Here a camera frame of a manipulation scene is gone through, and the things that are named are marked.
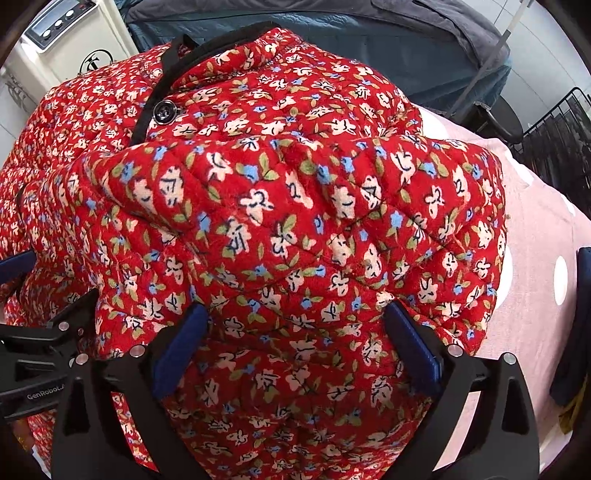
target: white polka dot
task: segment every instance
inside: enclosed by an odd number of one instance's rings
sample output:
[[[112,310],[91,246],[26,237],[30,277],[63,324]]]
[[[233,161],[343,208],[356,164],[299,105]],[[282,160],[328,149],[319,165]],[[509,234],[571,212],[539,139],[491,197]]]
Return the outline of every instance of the white polka dot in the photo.
[[[499,280],[499,288],[496,289],[496,305],[495,311],[507,298],[511,283],[513,282],[513,256],[509,246],[505,248],[505,257],[503,258],[503,266],[501,268],[501,279]]]
[[[570,201],[568,200],[567,197],[565,197],[562,193],[560,194],[560,196],[562,197],[562,199],[564,200],[565,204],[566,204],[566,208],[568,208],[570,214],[574,217],[576,211],[574,209],[574,205],[572,203],[570,203]]]
[[[569,269],[566,267],[566,261],[563,257],[556,259],[554,267],[554,299],[556,305],[560,306],[566,298],[566,290],[569,287]]]
[[[528,186],[530,186],[534,182],[534,176],[531,170],[527,168],[525,165],[519,163],[516,159],[514,159],[513,155],[511,155],[511,152],[509,150],[505,151],[505,157],[507,161],[513,166],[521,180],[523,180],[527,183]]]
[[[433,140],[445,140],[449,138],[447,129],[438,119],[437,115],[427,109],[418,107],[423,119],[423,135]]]

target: quilted jacket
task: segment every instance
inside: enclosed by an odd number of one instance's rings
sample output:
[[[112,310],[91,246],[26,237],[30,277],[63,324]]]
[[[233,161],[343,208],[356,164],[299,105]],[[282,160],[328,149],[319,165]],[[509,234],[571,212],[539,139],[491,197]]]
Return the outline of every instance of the quilted jacket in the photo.
[[[42,326],[98,287],[101,358],[202,303],[207,340],[164,404],[208,473],[377,478],[430,403],[382,310],[400,299],[476,352],[505,252],[501,181],[488,151],[424,138],[378,72],[277,25],[186,39],[70,80],[33,113],[0,171],[0,259],[37,263],[0,303]],[[51,414],[30,425],[48,460]]]

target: dark blue cloth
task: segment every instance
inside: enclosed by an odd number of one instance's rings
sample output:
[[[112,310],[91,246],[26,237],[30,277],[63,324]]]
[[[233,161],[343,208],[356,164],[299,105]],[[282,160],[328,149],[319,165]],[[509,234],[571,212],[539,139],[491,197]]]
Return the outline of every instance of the dark blue cloth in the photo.
[[[139,20],[130,19],[131,15],[125,15],[125,11],[126,8],[122,8],[129,32],[140,51],[169,42],[180,34],[204,43],[246,25],[274,21],[326,51],[369,65],[395,83],[411,101],[438,111],[446,111],[454,104],[478,70],[477,62],[453,35],[425,33],[344,13],[185,12]],[[494,105],[510,71],[507,53],[477,82],[462,107],[476,100]]]
[[[589,372],[591,353],[591,247],[577,252],[577,303],[566,347],[550,386],[550,396],[561,407],[579,393]]]

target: control panel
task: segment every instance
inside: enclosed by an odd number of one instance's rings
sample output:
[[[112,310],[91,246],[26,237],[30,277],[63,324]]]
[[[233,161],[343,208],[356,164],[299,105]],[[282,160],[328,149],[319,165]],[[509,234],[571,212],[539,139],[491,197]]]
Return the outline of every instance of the control panel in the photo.
[[[69,27],[96,8],[92,0],[57,0],[43,9],[24,35],[37,47],[48,49]]]

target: bed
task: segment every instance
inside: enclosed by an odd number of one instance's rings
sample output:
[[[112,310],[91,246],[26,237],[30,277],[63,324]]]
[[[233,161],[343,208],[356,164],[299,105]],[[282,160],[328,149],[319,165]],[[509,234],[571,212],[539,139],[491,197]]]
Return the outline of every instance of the bed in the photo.
[[[559,408],[548,393],[574,318],[576,251],[591,245],[591,221],[562,194],[517,163],[500,140],[484,140],[421,109],[425,134],[455,138],[493,151],[503,166],[507,253],[498,302],[478,355],[517,355],[528,384],[540,436],[540,469],[569,442],[558,426]],[[470,425],[471,394],[440,466],[453,461]]]

